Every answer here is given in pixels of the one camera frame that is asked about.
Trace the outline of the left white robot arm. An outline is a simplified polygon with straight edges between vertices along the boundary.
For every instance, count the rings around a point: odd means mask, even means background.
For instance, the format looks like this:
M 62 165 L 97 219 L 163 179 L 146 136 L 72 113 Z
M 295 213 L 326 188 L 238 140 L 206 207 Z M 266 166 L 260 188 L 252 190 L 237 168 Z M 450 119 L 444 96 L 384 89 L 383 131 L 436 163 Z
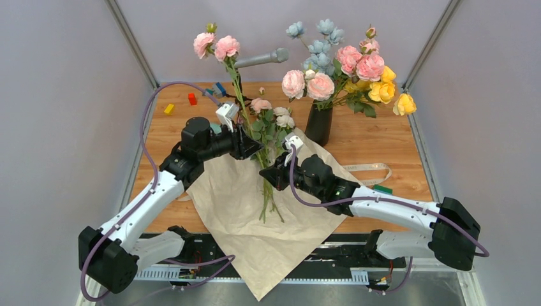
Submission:
M 189 263 L 195 257 L 194 236 L 180 226 L 147 239 L 140 236 L 150 223 L 204 172 L 204 163 L 224 155 L 249 159 L 263 149 L 242 126 L 222 124 L 215 133 L 203 117 L 193 117 L 181 131 L 181 140 L 157 167 L 154 178 L 122 211 L 78 236 L 81 285 L 90 277 L 110 293 L 120 293 L 142 270 L 175 258 Z

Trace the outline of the beige ribbon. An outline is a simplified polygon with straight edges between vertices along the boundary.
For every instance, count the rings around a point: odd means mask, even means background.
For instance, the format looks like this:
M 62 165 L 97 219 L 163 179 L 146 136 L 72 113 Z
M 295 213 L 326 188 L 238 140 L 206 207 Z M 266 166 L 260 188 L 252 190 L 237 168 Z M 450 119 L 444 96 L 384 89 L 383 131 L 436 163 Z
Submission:
M 386 170 L 383 178 L 360 180 L 365 186 L 380 184 L 387 180 L 392 170 L 384 163 L 353 164 L 342 166 L 345 170 L 339 170 L 337 174 L 345 174 L 345 171 L 376 171 Z M 181 196 L 176 201 L 191 200 L 194 206 L 210 207 L 216 205 L 241 205 L 262 204 L 263 179 L 258 176 L 260 168 L 252 161 L 235 162 L 232 159 L 212 161 L 205 163 L 205 171 L 195 184 L 188 190 L 189 195 Z M 293 201 L 292 195 L 284 191 L 273 191 L 274 199 L 280 205 Z

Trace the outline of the flower stems bunch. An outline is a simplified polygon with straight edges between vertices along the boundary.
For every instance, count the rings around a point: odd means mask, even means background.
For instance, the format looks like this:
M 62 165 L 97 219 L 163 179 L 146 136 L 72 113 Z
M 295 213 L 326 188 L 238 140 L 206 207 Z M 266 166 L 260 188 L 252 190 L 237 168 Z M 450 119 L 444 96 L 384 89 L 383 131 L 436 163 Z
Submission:
M 291 132 L 295 123 L 289 108 L 274 108 L 265 97 L 265 88 L 260 87 L 258 97 L 250 102 L 250 114 L 255 116 L 251 124 L 253 135 L 263 144 L 263 149 L 256 154 L 260 168 L 266 169 L 274 164 L 274 159 L 284 152 L 281 143 Z

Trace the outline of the pink flower stem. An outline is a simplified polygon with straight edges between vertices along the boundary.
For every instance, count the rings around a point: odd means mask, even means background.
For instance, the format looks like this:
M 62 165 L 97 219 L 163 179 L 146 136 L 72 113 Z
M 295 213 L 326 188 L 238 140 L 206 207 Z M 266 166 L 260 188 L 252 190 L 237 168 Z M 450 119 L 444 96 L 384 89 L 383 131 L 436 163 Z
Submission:
M 196 36 L 193 42 L 193 48 L 199 59 L 206 58 L 208 56 L 214 56 L 218 62 L 224 65 L 226 71 L 230 75 L 230 78 L 236 80 L 236 76 L 239 73 L 238 69 L 234 68 L 234 64 L 237 61 L 237 56 L 240 51 L 240 43 L 228 35 L 223 38 L 217 39 L 216 23 L 208 23 L 205 27 L 205 31 Z M 228 98 L 234 99 L 233 94 L 227 93 Z M 250 102 L 236 103 L 241 108 L 241 114 L 239 115 L 239 123 L 248 130 L 248 135 L 253 135 L 251 128 L 251 119 L 255 116 L 250 114 Z

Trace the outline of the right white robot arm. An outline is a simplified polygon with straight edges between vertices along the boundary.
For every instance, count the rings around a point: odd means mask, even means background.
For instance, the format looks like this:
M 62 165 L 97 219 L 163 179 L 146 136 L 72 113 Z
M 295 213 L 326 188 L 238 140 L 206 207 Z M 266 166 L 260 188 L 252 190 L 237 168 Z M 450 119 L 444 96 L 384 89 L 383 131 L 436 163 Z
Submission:
M 480 225 L 458 200 L 415 201 L 393 196 L 341 178 L 316 154 L 303 160 L 284 153 L 259 172 L 278 191 L 289 187 L 299 198 L 305 192 L 318 199 L 315 207 L 350 217 L 369 217 L 407 230 L 374 230 L 364 249 L 366 261 L 380 266 L 388 259 L 434 258 L 456 270 L 470 271 L 475 257 L 488 257 L 478 242 Z

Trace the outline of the peach paper bouquet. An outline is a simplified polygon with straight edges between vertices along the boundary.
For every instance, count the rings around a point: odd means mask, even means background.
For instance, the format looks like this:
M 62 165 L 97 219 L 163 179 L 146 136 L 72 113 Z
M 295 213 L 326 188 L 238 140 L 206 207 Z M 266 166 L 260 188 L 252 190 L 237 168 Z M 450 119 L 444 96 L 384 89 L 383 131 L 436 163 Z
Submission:
M 353 218 L 300 203 L 289 187 L 272 191 L 277 211 L 263 207 L 264 179 L 255 161 L 229 155 L 204 163 L 188 188 L 195 211 L 257 301 L 270 293 L 317 245 Z

